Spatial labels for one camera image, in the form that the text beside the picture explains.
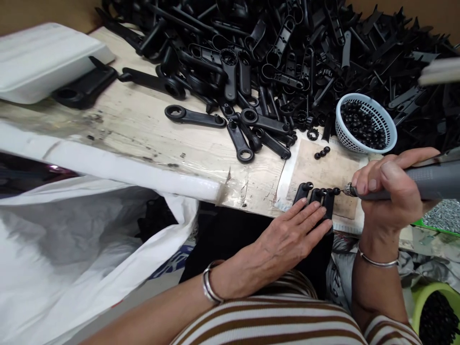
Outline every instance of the cardboard wall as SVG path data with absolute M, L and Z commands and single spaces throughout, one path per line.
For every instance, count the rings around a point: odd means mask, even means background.
M 460 43 L 459 0 L 347 0 L 355 12 L 367 18 L 379 10 L 393 14 L 401 6 L 408 17 L 418 16 L 421 25 L 433 26 L 434 33 L 451 34 L 451 43 Z M 88 33 L 98 27 L 95 6 L 101 0 L 0 0 L 0 35 L 6 35 L 41 23 L 57 22 Z
M 0 36 L 56 22 L 88 33 L 99 26 L 101 0 L 0 0 Z
M 433 34 L 450 34 L 449 41 L 455 46 L 460 43 L 460 1 L 459 0 L 347 0 L 352 4 L 356 13 L 363 12 L 362 18 L 369 17 L 374 12 L 375 4 L 378 10 L 386 14 L 398 12 L 404 7 L 407 18 L 418 16 L 420 26 L 434 27 Z

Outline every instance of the white plastic bag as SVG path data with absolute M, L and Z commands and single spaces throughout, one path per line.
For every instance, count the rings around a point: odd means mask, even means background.
M 136 220 L 153 195 L 85 176 L 0 200 L 0 344 L 62 344 L 168 260 L 198 201 L 162 194 L 179 224 L 141 245 Z

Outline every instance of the white foam box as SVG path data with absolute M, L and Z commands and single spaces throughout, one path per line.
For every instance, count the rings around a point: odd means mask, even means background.
M 0 37 L 0 99 L 33 104 L 115 55 L 102 42 L 56 23 Z

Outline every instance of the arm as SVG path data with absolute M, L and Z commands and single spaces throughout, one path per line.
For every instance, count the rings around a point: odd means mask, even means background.
M 299 200 L 274 219 L 253 244 L 213 268 L 210 283 L 223 299 L 249 296 L 294 268 L 332 226 L 318 202 Z M 96 333 L 81 345 L 169 344 L 182 329 L 214 306 L 196 276 L 155 296 Z
M 433 148 L 413 149 L 400 156 L 371 161 L 353 176 L 360 194 L 385 188 L 388 201 L 362 201 L 364 228 L 359 243 L 366 257 L 379 263 L 398 258 L 401 229 L 420 219 L 437 202 L 422 202 L 415 182 L 403 169 L 436 156 Z M 355 257 L 352 274 L 352 312 L 364 331 L 375 314 L 409 324 L 397 267 L 380 268 Z

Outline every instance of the green basket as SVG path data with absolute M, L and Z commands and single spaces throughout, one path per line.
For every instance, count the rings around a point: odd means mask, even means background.
M 425 225 L 423 223 L 423 219 L 419 219 L 418 221 L 412 223 L 413 225 L 416 225 L 416 226 L 419 226 L 421 228 L 424 228 L 424 229 L 429 229 L 429 230 L 434 230 L 434 231 L 439 231 L 439 232 L 442 232 L 442 233 L 446 233 L 446 234 L 449 234 L 449 235 L 454 235 L 454 236 L 457 236 L 457 237 L 460 237 L 460 234 L 456 233 L 456 232 L 451 232 L 451 231 L 448 231 L 448 230 L 443 230 L 443 229 L 438 229 L 438 228 L 433 228 L 433 227 L 430 227 L 428 225 Z
M 414 312 L 412 314 L 412 327 L 414 331 L 419 334 L 420 329 L 420 317 L 422 316 L 423 305 L 426 302 L 428 296 L 433 292 L 439 291 L 446 296 L 447 301 L 454 310 L 455 315 L 460 318 L 460 294 L 445 283 L 431 283 L 426 286 L 417 285 L 412 289 L 412 296 L 414 298 Z M 452 343 L 454 345 L 460 345 L 460 336 L 457 335 Z

